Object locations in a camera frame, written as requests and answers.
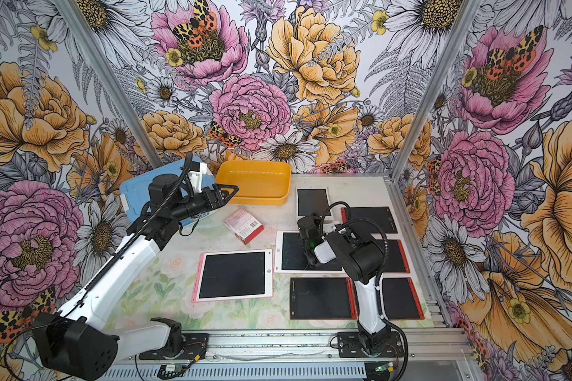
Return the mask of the pink white writing tablet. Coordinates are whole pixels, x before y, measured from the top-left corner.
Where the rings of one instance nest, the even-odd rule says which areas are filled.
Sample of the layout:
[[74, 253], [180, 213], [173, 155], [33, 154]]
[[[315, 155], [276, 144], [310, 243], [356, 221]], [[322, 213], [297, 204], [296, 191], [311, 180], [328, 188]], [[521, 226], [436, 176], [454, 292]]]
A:
[[275, 273], [282, 274], [344, 274], [336, 260], [313, 266], [305, 257], [296, 231], [278, 230], [274, 259]]

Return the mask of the red writing tablet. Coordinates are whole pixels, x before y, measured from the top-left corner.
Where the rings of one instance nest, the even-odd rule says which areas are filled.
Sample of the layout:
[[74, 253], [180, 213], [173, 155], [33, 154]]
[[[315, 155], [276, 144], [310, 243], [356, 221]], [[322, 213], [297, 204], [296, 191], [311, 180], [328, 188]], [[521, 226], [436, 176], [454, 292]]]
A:
[[410, 267], [400, 240], [388, 240], [389, 255], [384, 273], [409, 274]]
[[386, 234], [398, 233], [397, 224], [393, 218], [391, 209], [387, 206], [356, 206], [341, 209], [344, 222], [351, 219], [366, 218], [376, 222]]
[[290, 319], [356, 320], [354, 285], [349, 278], [290, 279]]
[[[358, 290], [357, 282], [349, 281], [346, 304], [350, 312], [346, 318], [356, 320], [362, 299], [362, 291]], [[410, 278], [382, 278], [381, 302], [387, 318], [392, 321], [424, 320], [424, 312], [416, 293], [415, 286]]]

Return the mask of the yellow storage tray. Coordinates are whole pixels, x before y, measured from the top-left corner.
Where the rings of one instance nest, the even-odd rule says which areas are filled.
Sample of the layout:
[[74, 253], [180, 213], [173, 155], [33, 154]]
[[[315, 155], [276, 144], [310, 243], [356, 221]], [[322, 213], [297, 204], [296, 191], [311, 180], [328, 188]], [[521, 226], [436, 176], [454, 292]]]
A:
[[292, 168], [276, 161], [231, 160], [223, 163], [215, 181], [237, 186], [234, 205], [282, 206], [289, 197]]

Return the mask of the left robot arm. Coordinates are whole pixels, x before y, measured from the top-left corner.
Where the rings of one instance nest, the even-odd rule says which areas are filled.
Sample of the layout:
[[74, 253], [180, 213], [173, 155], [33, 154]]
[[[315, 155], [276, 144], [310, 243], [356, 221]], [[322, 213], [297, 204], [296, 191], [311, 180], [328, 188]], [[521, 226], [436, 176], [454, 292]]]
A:
[[238, 191], [223, 184], [194, 191], [186, 172], [155, 177], [149, 184], [149, 201], [117, 252], [62, 308], [37, 316], [31, 333], [42, 365], [97, 380], [114, 362], [143, 352], [180, 355], [184, 338], [179, 322], [155, 317], [122, 333], [110, 333], [105, 329], [107, 319], [138, 273], [179, 233], [184, 219], [227, 205]]

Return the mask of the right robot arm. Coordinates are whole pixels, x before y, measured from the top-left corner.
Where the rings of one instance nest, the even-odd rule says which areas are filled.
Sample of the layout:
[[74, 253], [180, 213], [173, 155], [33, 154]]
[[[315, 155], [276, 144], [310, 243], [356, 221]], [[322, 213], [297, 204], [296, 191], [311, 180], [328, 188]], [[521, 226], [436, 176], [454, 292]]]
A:
[[389, 258], [389, 240], [381, 226], [369, 218], [353, 218], [323, 231], [317, 214], [297, 222], [299, 241], [308, 263], [319, 267], [337, 261], [355, 286], [357, 333], [364, 352], [376, 355], [388, 343], [393, 324], [381, 300], [381, 276]]

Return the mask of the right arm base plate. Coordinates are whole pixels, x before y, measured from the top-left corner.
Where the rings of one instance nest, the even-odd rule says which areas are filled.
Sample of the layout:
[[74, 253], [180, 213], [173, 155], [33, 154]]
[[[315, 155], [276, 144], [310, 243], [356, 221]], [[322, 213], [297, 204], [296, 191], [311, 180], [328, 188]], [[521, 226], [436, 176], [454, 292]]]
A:
[[358, 332], [338, 332], [336, 337], [340, 358], [401, 358], [405, 355], [403, 339], [395, 331], [371, 338], [363, 338]]

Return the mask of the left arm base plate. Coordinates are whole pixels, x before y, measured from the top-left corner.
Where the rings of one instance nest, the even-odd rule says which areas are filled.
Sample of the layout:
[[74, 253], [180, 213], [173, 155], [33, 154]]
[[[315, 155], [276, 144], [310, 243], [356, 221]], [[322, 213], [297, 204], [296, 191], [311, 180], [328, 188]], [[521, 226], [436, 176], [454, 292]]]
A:
[[183, 333], [183, 344], [180, 350], [168, 355], [166, 349], [157, 349], [140, 353], [140, 360], [203, 360], [206, 357], [208, 333]]

